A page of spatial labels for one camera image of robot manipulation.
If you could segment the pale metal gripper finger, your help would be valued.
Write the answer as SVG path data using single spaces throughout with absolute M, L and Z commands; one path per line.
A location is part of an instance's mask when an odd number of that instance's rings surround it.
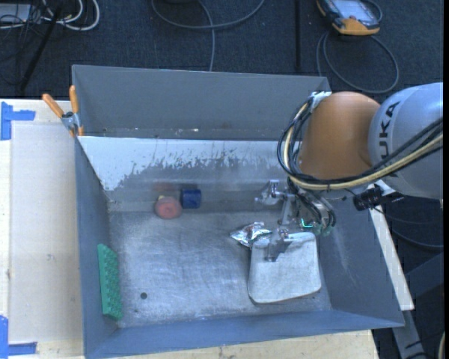
M 270 239 L 266 252 L 266 261 L 275 262 L 294 242 L 292 233 L 286 228 L 276 229 Z
M 280 190 L 280 180 L 271 179 L 262 188 L 261 193 L 254 201 L 261 205 L 275 205 L 284 198 L 284 192 Z

